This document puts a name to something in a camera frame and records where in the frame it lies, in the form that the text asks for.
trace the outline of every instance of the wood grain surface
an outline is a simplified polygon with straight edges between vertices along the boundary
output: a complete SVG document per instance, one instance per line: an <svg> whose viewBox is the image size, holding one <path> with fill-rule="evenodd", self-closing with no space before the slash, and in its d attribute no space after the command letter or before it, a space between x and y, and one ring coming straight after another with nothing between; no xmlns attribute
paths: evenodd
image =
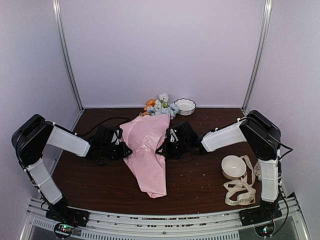
<svg viewBox="0 0 320 240"><path fill-rule="evenodd" d="M83 134L97 123L110 117L138 116L140 108L86 109L75 132ZM242 117L240 109L197 108L191 116L180 116L171 121L189 121L199 134L233 123ZM120 120L112 120L108 126L115 126ZM71 207L120 214L176 215L201 214L240 209L241 206L225 204L227 190L223 184L228 180L222 175L221 161L227 155L248 155L252 165L257 159L246 142L237 143L195 156L191 162L166 161L167 196L156 199L141 192L138 183L123 160L115 160L105 166L96 161L63 152L53 174L53 179L66 196ZM253 186L256 204L261 196L261 183Z"/></svg>

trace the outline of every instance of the pink fabric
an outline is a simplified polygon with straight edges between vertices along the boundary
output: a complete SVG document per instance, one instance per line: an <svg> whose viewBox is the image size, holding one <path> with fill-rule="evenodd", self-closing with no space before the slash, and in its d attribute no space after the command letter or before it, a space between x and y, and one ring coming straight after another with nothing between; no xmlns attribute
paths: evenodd
<svg viewBox="0 0 320 240"><path fill-rule="evenodd" d="M140 190L151 198L167 195L165 157L156 154L166 137L170 115L138 116L122 124L122 140L133 153L124 162L134 174Z"/></svg>

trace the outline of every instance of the white bowl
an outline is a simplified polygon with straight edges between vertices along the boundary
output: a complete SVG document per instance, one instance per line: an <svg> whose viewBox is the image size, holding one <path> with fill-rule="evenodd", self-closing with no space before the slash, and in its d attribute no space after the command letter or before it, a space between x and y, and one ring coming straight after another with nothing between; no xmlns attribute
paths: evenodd
<svg viewBox="0 0 320 240"><path fill-rule="evenodd" d="M178 99L174 102L179 107L179 114L182 116L188 116L194 113L196 109L196 103L190 99Z"/></svg>
<svg viewBox="0 0 320 240"><path fill-rule="evenodd" d="M221 163L222 174L229 180L239 179L247 171L247 165L240 157L229 155Z"/></svg>

